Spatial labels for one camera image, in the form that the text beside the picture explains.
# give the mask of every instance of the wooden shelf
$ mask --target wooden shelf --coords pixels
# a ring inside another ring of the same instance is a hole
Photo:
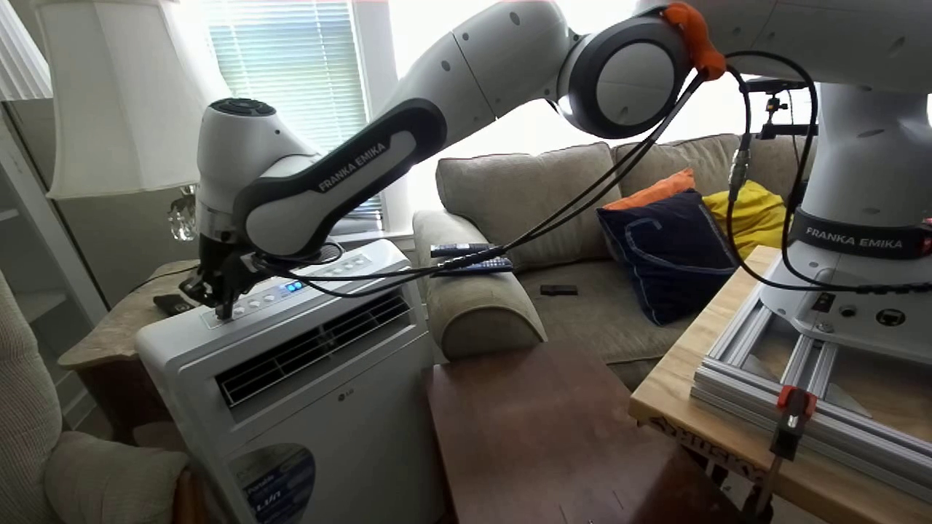
[[[18,295],[18,303],[23,308],[23,318],[33,324],[44,315],[49,315],[53,308],[59,308],[66,300],[66,295],[56,295],[56,290],[42,290],[42,295]]]
[[[18,209],[0,209],[0,225],[18,217]]]

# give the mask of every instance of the window blind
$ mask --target window blind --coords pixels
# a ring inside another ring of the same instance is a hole
[[[231,89],[275,105],[308,152],[327,153],[365,127],[350,0],[197,0],[197,17]],[[378,229],[366,201],[333,235]]]

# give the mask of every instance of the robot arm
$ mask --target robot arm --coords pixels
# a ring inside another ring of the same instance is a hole
[[[205,287],[193,295],[231,303],[248,290],[248,277],[231,283],[231,260],[245,252],[311,266],[340,215],[531,98],[560,103],[601,137],[640,133],[674,108],[692,59],[722,72],[685,4],[583,38],[548,0],[503,0],[438,41],[388,110],[327,156],[305,153],[275,108],[221,98],[202,127]]]

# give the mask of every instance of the wall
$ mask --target wall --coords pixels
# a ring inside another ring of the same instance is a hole
[[[42,47],[33,0],[11,0],[23,27]],[[11,117],[23,133],[23,142],[44,174],[56,174],[56,110],[53,103],[18,103]],[[193,260],[196,244],[177,244],[167,228],[168,201],[177,191],[152,191],[132,197],[87,197],[59,201],[59,212],[66,220],[100,290],[114,305],[132,287],[136,287],[157,266],[173,260]]]

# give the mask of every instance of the white air conditioner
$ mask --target white air conditioner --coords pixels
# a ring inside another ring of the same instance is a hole
[[[318,273],[408,268],[374,242]],[[376,290],[381,283],[328,283]],[[443,478],[425,407],[432,343],[408,287],[339,300],[269,280],[224,324],[146,325],[139,357],[235,520],[427,524]]]

